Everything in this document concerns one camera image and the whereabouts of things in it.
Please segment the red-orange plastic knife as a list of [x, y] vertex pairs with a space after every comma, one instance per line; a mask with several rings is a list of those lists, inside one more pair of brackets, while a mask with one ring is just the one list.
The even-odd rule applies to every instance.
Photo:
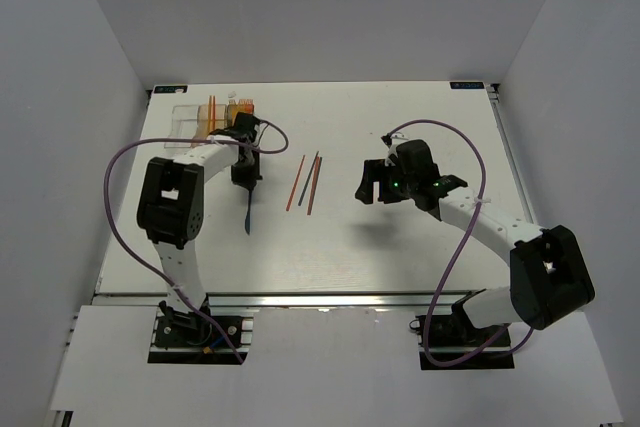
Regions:
[[209, 122], [209, 129], [210, 132], [214, 131], [216, 129], [216, 114], [217, 114], [217, 107], [216, 107], [216, 96], [215, 95], [211, 95], [210, 96], [210, 122]]

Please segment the red-orange plastic fork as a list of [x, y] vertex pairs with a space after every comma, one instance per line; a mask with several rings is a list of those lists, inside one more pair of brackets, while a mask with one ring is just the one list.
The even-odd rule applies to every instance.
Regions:
[[252, 99], [244, 99], [246, 102], [246, 113], [253, 114], [254, 113], [254, 103]]

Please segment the clear plastic container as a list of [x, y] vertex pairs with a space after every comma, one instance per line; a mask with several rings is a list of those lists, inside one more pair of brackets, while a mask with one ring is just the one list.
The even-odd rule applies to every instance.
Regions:
[[[199, 126], [201, 106], [197, 104], [177, 105], [171, 114], [171, 125], [168, 137], [173, 139], [193, 139]], [[164, 148], [176, 155], [193, 147], [191, 142], [166, 142]]]

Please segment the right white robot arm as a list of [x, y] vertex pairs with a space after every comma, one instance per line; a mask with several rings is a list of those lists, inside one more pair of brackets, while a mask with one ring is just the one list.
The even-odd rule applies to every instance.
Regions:
[[453, 305], [451, 331], [463, 345], [477, 344], [494, 325], [523, 322], [544, 330], [595, 298], [570, 229], [543, 228], [481, 201], [466, 181], [440, 173], [423, 140], [391, 144], [385, 158], [365, 161], [355, 197], [366, 205], [411, 200], [436, 220], [470, 230], [505, 262], [508, 286], [471, 293]]

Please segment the smoky grey plastic container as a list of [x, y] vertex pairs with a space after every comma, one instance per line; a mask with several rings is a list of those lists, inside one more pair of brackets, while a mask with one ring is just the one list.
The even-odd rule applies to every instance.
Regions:
[[225, 110], [226, 126], [233, 126], [239, 113], [253, 115], [254, 110], [252, 99], [230, 99]]

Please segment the yellow-orange plastic fork bent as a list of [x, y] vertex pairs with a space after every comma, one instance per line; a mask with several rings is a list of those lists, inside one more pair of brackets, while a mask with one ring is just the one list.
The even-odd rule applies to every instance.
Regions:
[[227, 118], [231, 123], [234, 122], [234, 119], [238, 113], [238, 107], [239, 105], [236, 103], [229, 103], [227, 105]]

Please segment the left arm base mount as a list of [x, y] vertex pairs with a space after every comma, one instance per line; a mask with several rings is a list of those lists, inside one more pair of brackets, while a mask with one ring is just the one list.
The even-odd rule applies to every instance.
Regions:
[[159, 303], [147, 362], [171, 365], [241, 365], [251, 344], [253, 318], [214, 315], [224, 334], [194, 312]]

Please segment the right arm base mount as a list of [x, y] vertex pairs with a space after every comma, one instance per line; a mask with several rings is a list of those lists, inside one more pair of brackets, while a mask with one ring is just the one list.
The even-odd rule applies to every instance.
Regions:
[[[482, 329], [464, 327], [454, 317], [449, 304], [438, 305], [431, 319], [428, 344], [431, 356], [439, 362], [449, 362], [472, 352], [474, 349], [496, 335], [501, 326], [494, 325]], [[409, 322], [409, 331], [418, 337], [420, 369], [422, 371], [443, 370], [433, 364], [424, 349], [424, 327], [426, 316], [418, 315]], [[503, 332], [491, 345], [471, 359], [449, 367], [449, 370], [510, 370], [515, 368], [513, 354], [510, 353], [511, 337]]]

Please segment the black logo sticker right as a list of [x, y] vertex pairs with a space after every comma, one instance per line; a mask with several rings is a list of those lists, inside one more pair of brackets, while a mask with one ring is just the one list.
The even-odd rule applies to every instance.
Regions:
[[452, 90], [484, 90], [485, 85], [481, 81], [450, 81]]

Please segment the red-orange chopstick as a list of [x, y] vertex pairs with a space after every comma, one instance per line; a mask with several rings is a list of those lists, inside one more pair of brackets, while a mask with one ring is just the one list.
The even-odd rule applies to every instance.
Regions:
[[307, 211], [306, 211], [307, 216], [311, 216], [313, 211], [313, 205], [314, 205], [314, 200], [316, 196], [317, 184], [319, 180], [322, 160], [323, 158], [319, 156], [314, 163], [314, 170], [313, 170], [312, 181], [311, 181], [311, 190], [309, 194], [309, 200], [308, 200]]
[[294, 181], [293, 181], [293, 184], [292, 184], [292, 187], [291, 187], [291, 191], [290, 191], [290, 194], [289, 194], [289, 197], [288, 197], [288, 200], [287, 200], [287, 204], [286, 204], [286, 208], [285, 208], [286, 212], [289, 212], [291, 207], [292, 207], [294, 196], [295, 196], [295, 193], [296, 193], [296, 190], [297, 190], [297, 186], [298, 186], [298, 183], [299, 183], [299, 179], [300, 179], [300, 176], [301, 176], [301, 173], [302, 173], [302, 168], [303, 168], [303, 166], [305, 164], [305, 161], [306, 161], [306, 155], [303, 154], [301, 159], [300, 159], [300, 162], [299, 162], [299, 165], [298, 165], [298, 168], [297, 168], [297, 171], [296, 171], [296, 176], [294, 178]]

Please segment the amber plastic container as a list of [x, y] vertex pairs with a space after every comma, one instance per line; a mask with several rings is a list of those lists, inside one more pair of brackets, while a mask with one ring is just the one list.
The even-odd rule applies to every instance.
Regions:
[[200, 105], [197, 110], [195, 139], [205, 139], [215, 130], [231, 125], [228, 106], [225, 104]]

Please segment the black logo sticker left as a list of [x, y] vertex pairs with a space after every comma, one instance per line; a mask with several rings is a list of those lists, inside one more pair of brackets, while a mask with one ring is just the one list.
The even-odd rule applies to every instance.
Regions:
[[154, 94], [182, 94], [188, 90], [187, 85], [156, 85], [153, 89]]

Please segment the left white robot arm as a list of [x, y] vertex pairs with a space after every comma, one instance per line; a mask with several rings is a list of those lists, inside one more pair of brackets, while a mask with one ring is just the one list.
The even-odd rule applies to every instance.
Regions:
[[205, 184], [229, 169], [234, 185], [253, 192], [262, 179], [260, 154], [253, 149], [259, 125], [254, 115], [239, 113], [231, 127], [213, 131], [185, 153], [154, 157], [147, 165], [136, 220], [172, 281], [167, 308], [180, 316], [177, 334], [191, 346], [205, 343], [212, 325], [194, 311], [208, 308], [195, 251], [205, 220]]

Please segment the black logo sticker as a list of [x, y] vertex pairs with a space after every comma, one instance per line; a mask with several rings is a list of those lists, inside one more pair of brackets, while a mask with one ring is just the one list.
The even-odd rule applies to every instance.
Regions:
[[484, 90], [485, 85], [481, 81], [450, 81], [452, 90]]
[[153, 89], [154, 94], [182, 94], [188, 90], [187, 85], [156, 85]]

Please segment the yellow-orange plastic knife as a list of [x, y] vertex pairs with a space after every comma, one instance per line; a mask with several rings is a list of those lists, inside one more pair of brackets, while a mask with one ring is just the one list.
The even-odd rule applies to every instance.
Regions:
[[206, 130], [207, 135], [210, 135], [210, 133], [211, 133], [211, 132], [210, 132], [210, 129], [209, 129], [209, 125], [210, 125], [210, 124], [209, 124], [209, 122], [210, 122], [210, 110], [209, 110], [209, 109], [210, 109], [210, 101], [208, 100], [208, 109], [207, 109], [207, 130]]

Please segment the blue plastic knife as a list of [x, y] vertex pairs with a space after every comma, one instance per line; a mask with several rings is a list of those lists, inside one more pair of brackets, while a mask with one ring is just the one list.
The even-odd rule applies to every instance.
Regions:
[[251, 234], [252, 200], [253, 200], [253, 189], [249, 189], [247, 190], [247, 209], [246, 209], [246, 214], [244, 219], [244, 230], [248, 236]]

